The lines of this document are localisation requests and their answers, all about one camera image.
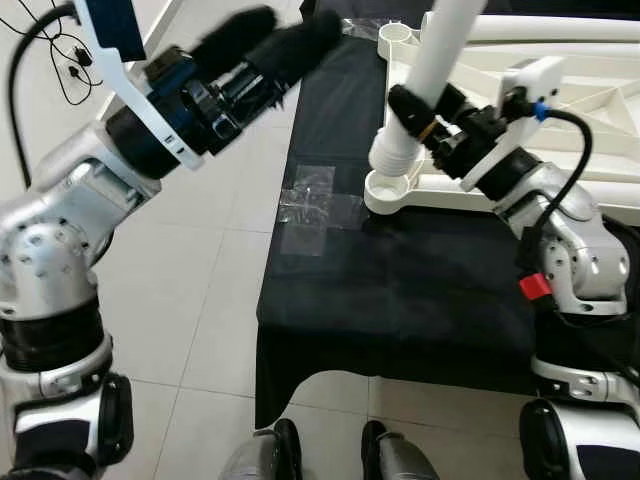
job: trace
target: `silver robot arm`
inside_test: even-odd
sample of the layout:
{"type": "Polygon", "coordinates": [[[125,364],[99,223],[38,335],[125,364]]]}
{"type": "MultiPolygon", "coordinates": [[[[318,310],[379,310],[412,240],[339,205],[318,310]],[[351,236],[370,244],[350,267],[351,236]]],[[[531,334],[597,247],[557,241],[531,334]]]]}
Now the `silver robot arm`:
{"type": "MultiPolygon", "coordinates": [[[[566,190],[567,174],[520,147],[546,115],[565,119],[540,102],[557,94],[559,64],[543,59],[510,72],[498,108],[478,110],[452,86],[433,109],[401,86],[389,104],[435,166],[494,201],[520,240],[520,285],[536,313],[532,371],[543,397],[521,416],[528,475],[627,480],[640,472],[640,382],[627,363],[639,323],[625,295],[629,252],[586,190],[566,190]]],[[[591,132],[572,121],[582,124],[588,159],[591,132]]]]}
{"type": "Polygon", "coordinates": [[[0,382],[11,454],[23,471],[53,468],[52,440],[54,457],[72,462],[55,467],[67,470],[63,478],[97,476],[131,448],[130,386],[109,371],[112,340],[91,267],[116,226],[159,191],[94,123],[47,156],[31,188],[0,209],[0,382]]]}
{"type": "Polygon", "coordinates": [[[97,67],[127,106],[50,153],[30,188],[0,208],[0,383],[14,462],[6,478],[99,478],[127,455],[131,387],[110,371],[91,268],[162,178],[225,148],[341,34],[331,12],[275,33],[271,9],[243,12],[190,53],[170,47],[149,63],[145,96],[122,68],[140,55],[132,32],[121,31],[127,16],[135,26],[130,0],[107,10],[101,0],[74,3],[97,67]]]}

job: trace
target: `white stand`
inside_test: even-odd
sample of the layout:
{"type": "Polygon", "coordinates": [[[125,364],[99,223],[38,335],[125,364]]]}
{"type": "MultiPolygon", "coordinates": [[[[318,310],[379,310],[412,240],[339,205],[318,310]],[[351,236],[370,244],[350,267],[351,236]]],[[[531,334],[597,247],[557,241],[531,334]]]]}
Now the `white stand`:
{"type": "MultiPolygon", "coordinates": [[[[431,15],[425,15],[425,24],[431,15]]],[[[470,38],[479,43],[467,46],[449,81],[478,107],[495,105],[502,73],[509,67],[528,58],[565,57],[557,107],[580,115],[594,132],[594,153],[580,183],[605,213],[640,226],[640,48],[637,38],[633,41],[632,27],[637,26],[630,26],[636,22],[536,19],[536,28],[528,30],[513,22],[509,16],[478,17],[470,38]],[[577,40],[565,43],[566,32],[577,40]],[[603,43],[587,42],[590,32],[603,43]],[[489,45],[492,35],[502,43],[489,45]],[[527,43],[514,43],[523,40],[527,43]]],[[[388,88],[405,83],[421,34],[399,23],[380,29],[378,53],[388,62],[388,88]]],[[[388,122],[393,116],[386,113],[388,122]]],[[[541,160],[571,172],[582,138],[573,127],[548,120],[524,146],[541,160]]],[[[388,177],[372,171],[365,180],[364,197],[369,209],[383,215],[409,205],[486,212],[493,208],[480,192],[465,193],[459,182],[437,171],[424,148],[405,175],[388,177]]]]}

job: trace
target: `black band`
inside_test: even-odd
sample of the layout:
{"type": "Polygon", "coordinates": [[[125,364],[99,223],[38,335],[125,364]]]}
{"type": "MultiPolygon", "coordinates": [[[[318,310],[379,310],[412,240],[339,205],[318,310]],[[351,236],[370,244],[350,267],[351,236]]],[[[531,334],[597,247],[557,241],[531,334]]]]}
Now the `black band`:
{"type": "Polygon", "coordinates": [[[86,357],[104,339],[98,298],[69,312],[42,320],[0,320],[7,365],[20,372],[41,372],[86,357]]]}

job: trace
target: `black tablecloth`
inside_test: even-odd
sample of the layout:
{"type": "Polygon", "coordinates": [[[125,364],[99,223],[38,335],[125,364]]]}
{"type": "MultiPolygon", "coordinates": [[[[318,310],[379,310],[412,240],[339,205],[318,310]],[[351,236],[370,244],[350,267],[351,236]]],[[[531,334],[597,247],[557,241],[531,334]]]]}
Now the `black tablecloth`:
{"type": "MultiPolygon", "coordinates": [[[[416,25],[429,3],[319,7],[416,25]]],[[[304,194],[313,209],[296,217],[281,200],[257,310],[258,428],[324,370],[534,393],[533,317],[509,229],[488,214],[406,208],[380,217],[362,205],[385,78],[375,43],[347,37],[303,83],[283,199],[304,194]]]]}

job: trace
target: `black cable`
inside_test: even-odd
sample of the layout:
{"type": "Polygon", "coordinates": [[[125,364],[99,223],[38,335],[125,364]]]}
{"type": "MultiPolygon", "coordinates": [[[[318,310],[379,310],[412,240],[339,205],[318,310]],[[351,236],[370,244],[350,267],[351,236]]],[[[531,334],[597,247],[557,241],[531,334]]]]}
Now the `black cable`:
{"type": "Polygon", "coordinates": [[[102,80],[100,80],[98,83],[91,82],[91,77],[89,76],[89,73],[87,72],[87,70],[84,68],[84,65],[79,65],[79,66],[80,66],[80,69],[74,66],[69,67],[69,73],[73,78],[90,87],[99,87],[104,83],[102,80]],[[85,76],[89,79],[88,81],[80,77],[80,70],[82,70],[85,76]]]}
{"type": "Polygon", "coordinates": [[[549,203],[544,213],[540,215],[538,221],[533,225],[533,230],[536,232],[542,231],[542,228],[551,217],[551,214],[558,209],[567,194],[578,182],[578,179],[582,176],[584,170],[587,168],[587,164],[589,163],[591,152],[593,150],[593,135],[591,134],[591,128],[589,127],[589,125],[587,125],[587,122],[582,120],[580,117],[574,115],[573,113],[551,108],[547,110],[547,118],[557,118],[558,120],[564,120],[566,122],[573,123],[580,129],[580,132],[582,133],[582,137],[584,138],[584,147],[582,150],[582,155],[580,156],[580,161],[569,177],[569,180],[567,180],[567,183],[565,183],[564,187],[562,187],[562,190],[560,190],[558,195],[556,195],[555,198],[551,200],[551,203],[549,203]]]}
{"type": "MultiPolygon", "coordinates": [[[[26,5],[26,3],[23,0],[18,0],[18,3],[20,5],[22,5],[22,8],[27,12],[27,14],[34,21],[37,20],[37,17],[34,15],[33,11],[31,11],[31,9],[26,5]]],[[[54,0],[51,0],[51,5],[53,5],[53,7],[56,6],[56,3],[55,3],[54,0]]],[[[13,27],[12,25],[10,25],[9,23],[7,23],[6,21],[4,21],[1,18],[0,18],[0,22],[4,23],[8,28],[10,28],[15,33],[20,34],[20,35],[24,35],[24,32],[21,32],[20,30],[18,30],[17,28],[13,27]]],[[[75,40],[76,42],[78,42],[82,46],[84,51],[87,52],[87,55],[89,56],[89,58],[91,58],[91,52],[89,50],[89,47],[87,47],[86,43],[84,43],[80,38],[78,38],[75,35],[63,32],[62,20],[61,19],[58,19],[58,32],[56,34],[54,34],[53,37],[50,36],[45,29],[42,30],[42,34],[44,36],[38,36],[37,38],[39,40],[47,40],[50,43],[50,46],[53,46],[53,48],[56,50],[56,52],[61,57],[66,58],[70,62],[73,62],[73,63],[77,64],[78,67],[79,67],[79,70],[82,70],[82,73],[86,77],[86,80],[84,78],[80,77],[79,74],[77,76],[75,76],[74,78],[76,78],[78,81],[80,81],[81,83],[83,83],[83,84],[85,84],[85,85],[87,85],[89,87],[99,87],[100,85],[103,84],[102,80],[100,80],[97,83],[94,83],[93,80],[91,79],[91,76],[87,72],[85,66],[82,63],[80,63],[80,60],[78,58],[70,57],[69,55],[64,53],[62,50],[60,50],[60,48],[56,45],[55,41],[57,39],[61,38],[61,37],[71,38],[71,39],[75,40]]],[[[78,106],[78,105],[84,103],[91,96],[91,93],[92,93],[91,88],[89,89],[89,92],[84,97],[82,97],[81,100],[79,100],[79,101],[71,100],[71,98],[69,97],[69,94],[67,93],[67,90],[66,90],[66,88],[64,86],[64,82],[62,81],[62,78],[61,78],[61,75],[60,75],[60,71],[58,69],[57,64],[55,63],[55,59],[53,58],[53,53],[51,52],[51,48],[49,50],[50,50],[49,51],[49,57],[51,58],[51,64],[52,64],[53,69],[54,69],[54,71],[56,73],[56,77],[58,78],[58,84],[60,86],[60,90],[62,91],[62,95],[63,95],[64,99],[71,106],[78,106]]]]}
{"type": "Polygon", "coordinates": [[[9,102],[9,116],[11,119],[11,129],[13,133],[13,139],[16,144],[16,150],[18,151],[18,161],[20,162],[20,169],[22,170],[22,177],[24,184],[27,188],[31,185],[31,174],[29,173],[29,165],[27,164],[26,155],[24,152],[24,146],[20,137],[20,127],[18,126],[18,118],[16,115],[16,76],[18,73],[18,67],[20,61],[24,56],[27,48],[38,37],[38,33],[49,26],[51,23],[59,20],[63,17],[75,15],[75,8],[73,4],[67,3],[59,7],[55,7],[52,10],[45,13],[39,18],[29,29],[25,32],[24,36],[18,42],[15,52],[11,58],[9,66],[9,76],[7,81],[7,97],[9,102]]]}
{"type": "MultiPolygon", "coordinates": [[[[4,18],[0,17],[0,23],[2,23],[5,27],[7,27],[9,30],[11,30],[12,32],[17,33],[18,35],[24,35],[24,32],[21,32],[20,30],[18,30],[17,28],[15,28],[13,25],[9,24],[9,22],[7,22],[4,18]]],[[[39,40],[47,40],[46,37],[38,37],[36,36],[37,39],[39,40]]]]}
{"type": "Polygon", "coordinates": [[[49,56],[51,57],[51,63],[53,64],[53,70],[56,72],[56,77],[58,78],[58,83],[60,84],[60,89],[62,90],[62,95],[64,95],[64,99],[67,101],[67,103],[73,107],[77,107],[78,105],[84,103],[87,98],[89,98],[91,96],[91,92],[93,90],[93,86],[89,85],[89,91],[87,91],[86,95],[84,97],[82,97],[79,101],[74,102],[73,100],[71,100],[69,98],[69,95],[67,94],[67,90],[64,88],[64,82],[62,81],[62,76],[60,75],[60,70],[58,69],[58,65],[56,64],[55,59],[53,58],[53,44],[49,45],[49,56]]]}
{"type": "MultiPolygon", "coordinates": [[[[20,5],[22,5],[22,8],[25,9],[25,11],[29,14],[29,16],[33,19],[33,21],[37,21],[38,18],[33,14],[33,12],[29,9],[29,7],[24,3],[23,0],[18,0],[18,3],[20,5]]],[[[56,4],[53,0],[51,0],[51,6],[53,8],[56,8],[56,4]]],[[[56,33],[54,35],[54,37],[58,37],[60,34],[62,33],[62,19],[58,19],[58,33],[56,33]]],[[[47,33],[47,31],[43,28],[42,29],[42,34],[45,36],[45,38],[49,41],[52,41],[52,38],[49,36],[49,34],[47,33]]]]}
{"type": "Polygon", "coordinates": [[[591,128],[584,120],[572,113],[555,110],[553,108],[546,109],[544,113],[546,118],[557,118],[558,120],[564,120],[577,126],[582,133],[584,147],[580,160],[578,161],[578,165],[565,183],[564,187],[562,187],[560,192],[558,192],[549,205],[547,205],[547,208],[542,215],[540,215],[536,223],[532,227],[525,228],[523,231],[520,245],[518,247],[516,263],[527,274],[536,272],[538,269],[540,263],[540,242],[542,241],[544,226],[584,173],[593,151],[593,134],[591,133],[591,128]]]}

